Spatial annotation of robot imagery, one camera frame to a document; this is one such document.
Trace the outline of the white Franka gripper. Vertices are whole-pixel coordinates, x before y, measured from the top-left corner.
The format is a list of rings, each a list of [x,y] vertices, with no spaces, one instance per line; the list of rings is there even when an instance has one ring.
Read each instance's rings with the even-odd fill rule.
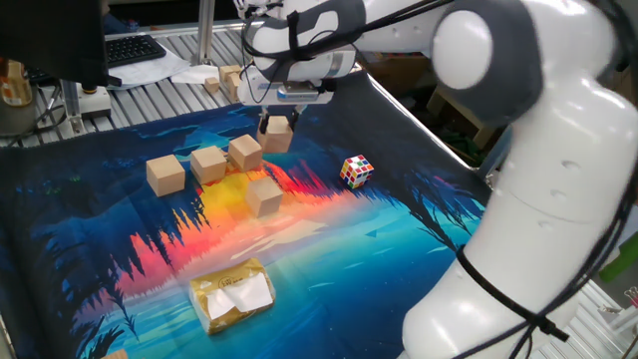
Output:
[[[294,131],[300,117],[301,105],[328,104],[334,93],[323,89],[314,82],[271,82],[250,64],[240,73],[241,83],[237,88],[238,101],[245,106],[296,106],[288,118],[289,128]],[[258,132],[265,135],[270,114],[260,113]]]

